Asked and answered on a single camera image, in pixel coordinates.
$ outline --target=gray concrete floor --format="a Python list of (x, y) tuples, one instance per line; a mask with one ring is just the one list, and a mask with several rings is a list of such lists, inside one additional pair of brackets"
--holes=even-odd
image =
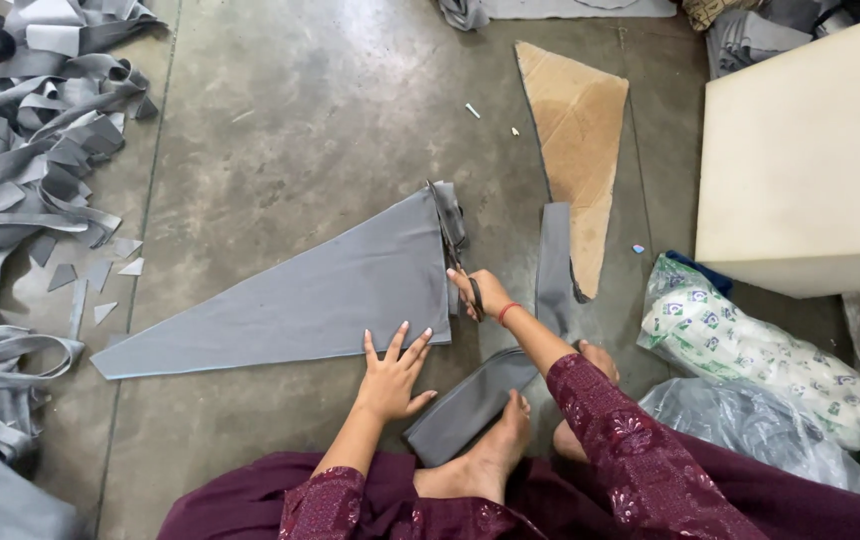
[[(575, 307), (573, 338), (603, 344), (633, 398), (671, 376), (635, 341), (655, 254), (693, 251), (703, 40), (681, 17), (494, 21), (461, 33), (435, 4), (148, 1), (172, 33), (116, 54), (152, 81), (161, 113), (128, 123), (124, 151), (89, 180), (93, 206), (124, 218), (117, 236), (145, 240), (147, 262), (137, 279), (117, 276), (116, 264), (102, 294), (88, 295), (87, 357), (111, 334), (140, 332), (332, 239), (425, 178), (456, 183), (468, 265), (532, 303), (548, 192), (514, 55), (522, 40), (629, 80), (601, 292)], [(52, 269), (81, 272), (109, 253), (61, 241), (47, 269), (12, 256), (4, 318), (64, 335), (72, 287), (45, 292)], [(749, 286), (736, 299), (800, 338), (849, 350), (836, 299)], [(92, 308), (114, 301), (94, 326)], [(454, 344), (434, 350), (417, 390), (447, 392), (510, 340), (494, 323), (456, 322)], [(345, 357), (108, 382), (87, 357), (52, 387), (35, 481), (105, 540), (154, 538), (174, 499), (265, 454), (327, 448), (364, 372), (361, 358)], [(541, 382), (527, 394), (531, 452), (544, 453), (560, 416)], [(406, 425), (391, 425), (381, 447), (404, 451)]]

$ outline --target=transparent plastic bag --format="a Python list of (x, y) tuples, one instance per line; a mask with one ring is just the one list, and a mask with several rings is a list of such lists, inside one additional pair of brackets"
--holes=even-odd
[(754, 384), (672, 378), (654, 386), (640, 407), (688, 436), (860, 494), (860, 465), (792, 403)]
[(701, 273), (661, 255), (647, 282), (637, 345), (698, 377), (770, 390), (860, 450), (860, 374), (832, 354), (755, 319)]

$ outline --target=maroon kurta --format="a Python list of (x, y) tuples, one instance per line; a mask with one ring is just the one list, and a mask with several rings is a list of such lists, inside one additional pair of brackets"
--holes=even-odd
[(321, 454), (280, 452), (182, 497), (158, 538), (860, 534), (859, 495), (676, 433), (650, 418), (580, 354), (558, 360), (547, 374), (547, 387), (590, 463), (569, 462), (554, 471), (545, 460), (524, 459), (509, 479), (506, 506), (479, 497), (418, 497), (412, 455), (377, 452), (366, 478), (335, 467), (308, 479)]

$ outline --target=person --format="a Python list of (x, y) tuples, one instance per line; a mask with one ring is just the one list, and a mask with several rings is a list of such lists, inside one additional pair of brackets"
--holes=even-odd
[[(466, 303), (469, 277), (447, 274)], [(401, 350), (403, 323), (382, 360), (364, 332), (366, 373), (326, 453), (277, 452), (214, 479), (173, 504), (158, 539), (860, 537), (860, 495), (661, 425), (617, 388), (604, 350), (575, 350), (493, 274), (471, 277), (484, 314), (513, 334), (563, 414), (561, 458), (523, 457), (531, 409), (516, 390), (500, 420), (439, 467), (376, 451), (388, 422), (436, 396), (411, 397), (431, 330)], [(469, 303), (467, 314), (477, 318)]]

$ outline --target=scissors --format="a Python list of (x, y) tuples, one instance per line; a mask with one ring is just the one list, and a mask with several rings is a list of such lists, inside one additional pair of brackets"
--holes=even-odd
[[(457, 250), (457, 245), (453, 241), (453, 233), (450, 231), (448, 220), (444, 215), (445, 211), (443, 208), (446, 206), (442, 203), (440, 193), (437, 192), (436, 187), (429, 178), (427, 179), (427, 188), (430, 189), (430, 194), (433, 195), (433, 202), (436, 205), (436, 219), (439, 221), (440, 234), (443, 236), (443, 248), (446, 250), (448, 265), (452, 264), (456, 271), (463, 272), (464, 264), (460, 259), (460, 251)], [(470, 280), (470, 287), (473, 289), (473, 312), (477, 314), (477, 321), (482, 323), (485, 314), (483, 297), (480, 295), (480, 285), (477, 284), (477, 280), (473, 277), (467, 276), (467, 279)]]

